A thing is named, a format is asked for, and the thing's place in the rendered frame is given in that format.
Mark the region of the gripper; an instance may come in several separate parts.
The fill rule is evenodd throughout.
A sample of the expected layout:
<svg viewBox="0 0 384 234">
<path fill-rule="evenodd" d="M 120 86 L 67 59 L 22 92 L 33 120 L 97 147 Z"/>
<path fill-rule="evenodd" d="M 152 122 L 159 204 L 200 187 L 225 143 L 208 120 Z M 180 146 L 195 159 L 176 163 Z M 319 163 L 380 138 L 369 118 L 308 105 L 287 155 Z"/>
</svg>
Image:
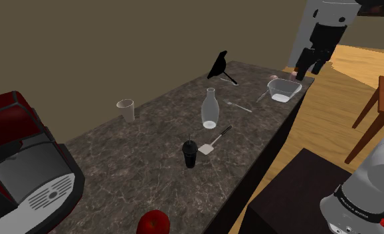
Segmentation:
<svg viewBox="0 0 384 234">
<path fill-rule="evenodd" d="M 319 74 L 322 67 L 331 59 L 346 29 L 347 25 L 334 27 L 316 23 L 310 36 L 311 49 L 304 48 L 296 63 L 294 70 L 297 72 L 297 80 L 303 80 L 313 64 L 311 73 Z"/>
</svg>

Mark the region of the clear glass bowl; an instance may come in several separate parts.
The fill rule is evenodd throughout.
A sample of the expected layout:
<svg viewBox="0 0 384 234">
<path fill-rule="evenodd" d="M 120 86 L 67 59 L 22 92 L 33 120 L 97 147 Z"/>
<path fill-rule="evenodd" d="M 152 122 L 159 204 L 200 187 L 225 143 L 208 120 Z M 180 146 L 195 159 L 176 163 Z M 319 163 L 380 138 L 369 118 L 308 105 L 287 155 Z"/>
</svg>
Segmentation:
<svg viewBox="0 0 384 234">
<path fill-rule="evenodd" d="M 302 85 L 300 83 L 285 80 L 281 78 L 275 78 L 267 84 L 271 99 L 286 103 L 297 92 L 301 91 Z"/>
</svg>

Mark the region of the silver fork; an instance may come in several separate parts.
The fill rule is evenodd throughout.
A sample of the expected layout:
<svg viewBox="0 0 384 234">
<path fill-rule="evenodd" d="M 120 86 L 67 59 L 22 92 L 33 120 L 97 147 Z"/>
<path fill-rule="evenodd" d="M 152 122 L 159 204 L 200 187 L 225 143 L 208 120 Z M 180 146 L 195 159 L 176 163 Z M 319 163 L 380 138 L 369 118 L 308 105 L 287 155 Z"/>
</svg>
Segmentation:
<svg viewBox="0 0 384 234">
<path fill-rule="evenodd" d="M 227 99 L 223 99 L 223 101 L 224 101 L 226 104 L 228 104 L 228 105 L 236 106 L 236 107 L 241 108 L 241 109 L 243 109 L 243 110 L 245 110 L 245 111 L 247 111 L 247 112 L 252 113 L 252 110 L 249 110 L 248 108 L 239 106 L 238 104 L 232 103 L 231 101 L 229 101 L 229 100 L 227 100 Z"/>
</svg>

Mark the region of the black kitchen tool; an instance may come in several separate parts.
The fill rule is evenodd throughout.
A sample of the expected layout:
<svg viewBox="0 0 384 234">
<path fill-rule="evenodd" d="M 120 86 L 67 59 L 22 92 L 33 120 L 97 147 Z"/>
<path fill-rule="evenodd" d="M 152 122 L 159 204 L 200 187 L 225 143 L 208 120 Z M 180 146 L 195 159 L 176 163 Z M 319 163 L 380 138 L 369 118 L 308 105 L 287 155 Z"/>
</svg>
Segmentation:
<svg viewBox="0 0 384 234">
<path fill-rule="evenodd" d="M 217 59 L 215 60 L 211 70 L 209 71 L 207 75 L 207 79 L 210 79 L 214 76 L 219 76 L 220 74 L 225 74 L 229 80 L 233 81 L 235 84 L 237 84 L 237 81 L 235 81 L 232 77 L 230 77 L 226 72 L 226 66 L 227 62 L 225 60 L 225 55 L 227 54 L 227 51 L 222 51 L 219 53 Z"/>
</svg>

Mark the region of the clear glass bottle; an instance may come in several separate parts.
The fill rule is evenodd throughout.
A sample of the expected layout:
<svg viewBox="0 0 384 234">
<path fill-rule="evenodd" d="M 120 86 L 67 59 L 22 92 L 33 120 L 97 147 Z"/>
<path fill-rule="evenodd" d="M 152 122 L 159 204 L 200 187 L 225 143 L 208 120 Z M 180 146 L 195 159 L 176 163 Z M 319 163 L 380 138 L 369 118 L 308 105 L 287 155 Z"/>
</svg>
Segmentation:
<svg viewBox="0 0 384 234">
<path fill-rule="evenodd" d="M 219 103 L 215 98 L 215 89 L 208 88 L 207 95 L 201 106 L 201 119 L 206 129 L 216 127 L 219 120 Z"/>
</svg>

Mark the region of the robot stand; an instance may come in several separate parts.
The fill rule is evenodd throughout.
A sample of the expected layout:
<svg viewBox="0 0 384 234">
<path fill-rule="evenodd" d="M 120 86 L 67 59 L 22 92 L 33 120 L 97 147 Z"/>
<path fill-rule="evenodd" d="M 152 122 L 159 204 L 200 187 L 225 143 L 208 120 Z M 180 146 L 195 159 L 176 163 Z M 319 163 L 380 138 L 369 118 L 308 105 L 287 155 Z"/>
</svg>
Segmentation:
<svg viewBox="0 0 384 234">
<path fill-rule="evenodd" d="M 302 149 L 249 203 L 239 234 L 333 234 L 320 201 L 350 175 Z"/>
</svg>

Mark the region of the black tumbler with straw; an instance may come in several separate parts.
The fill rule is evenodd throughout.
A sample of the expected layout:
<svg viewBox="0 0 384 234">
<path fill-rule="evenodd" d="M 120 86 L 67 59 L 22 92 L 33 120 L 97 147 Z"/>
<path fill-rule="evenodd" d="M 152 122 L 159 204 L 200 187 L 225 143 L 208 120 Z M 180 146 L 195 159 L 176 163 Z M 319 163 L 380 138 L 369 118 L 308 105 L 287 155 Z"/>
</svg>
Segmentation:
<svg viewBox="0 0 384 234">
<path fill-rule="evenodd" d="M 198 147 L 197 147 L 196 142 L 194 142 L 191 139 L 190 134 L 189 134 L 188 140 L 183 143 L 182 152 L 184 155 L 185 165 L 187 166 L 187 168 L 194 168 L 195 162 L 196 162 L 196 157 L 197 157 L 197 152 L 198 152 Z"/>
</svg>

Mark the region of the white cup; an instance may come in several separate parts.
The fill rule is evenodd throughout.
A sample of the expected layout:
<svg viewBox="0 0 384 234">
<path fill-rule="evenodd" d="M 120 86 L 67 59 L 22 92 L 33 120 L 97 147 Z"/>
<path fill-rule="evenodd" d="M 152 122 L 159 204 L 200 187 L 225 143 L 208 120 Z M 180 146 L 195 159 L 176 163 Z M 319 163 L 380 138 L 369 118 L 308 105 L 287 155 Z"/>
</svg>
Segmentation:
<svg viewBox="0 0 384 234">
<path fill-rule="evenodd" d="M 116 106 L 126 122 L 133 122 L 135 120 L 134 101 L 132 99 L 123 99 L 117 102 Z"/>
</svg>

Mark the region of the red apple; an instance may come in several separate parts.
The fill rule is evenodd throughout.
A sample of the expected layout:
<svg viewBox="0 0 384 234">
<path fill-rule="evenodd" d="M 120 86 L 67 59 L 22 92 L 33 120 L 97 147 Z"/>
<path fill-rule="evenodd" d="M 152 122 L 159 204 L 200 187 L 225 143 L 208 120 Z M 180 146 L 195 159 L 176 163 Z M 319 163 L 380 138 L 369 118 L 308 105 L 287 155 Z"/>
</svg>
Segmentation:
<svg viewBox="0 0 384 234">
<path fill-rule="evenodd" d="M 139 220 L 136 234 L 169 234 L 170 220 L 160 210 L 151 210 L 145 213 Z"/>
</svg>

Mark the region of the red and grey coffee machine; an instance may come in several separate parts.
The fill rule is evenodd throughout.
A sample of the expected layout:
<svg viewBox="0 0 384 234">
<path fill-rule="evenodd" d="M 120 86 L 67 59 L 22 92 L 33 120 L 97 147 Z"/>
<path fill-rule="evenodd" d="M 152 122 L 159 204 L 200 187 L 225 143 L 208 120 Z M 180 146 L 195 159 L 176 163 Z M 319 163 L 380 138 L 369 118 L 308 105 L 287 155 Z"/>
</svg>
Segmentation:
<svg viewBox="0 0 384 234">
<path fill-rule="evenodd" d="M 22 94 L 0 94 L 0 234 L 48 234 L 80 201 L 84 182 Z"/>
</svg>

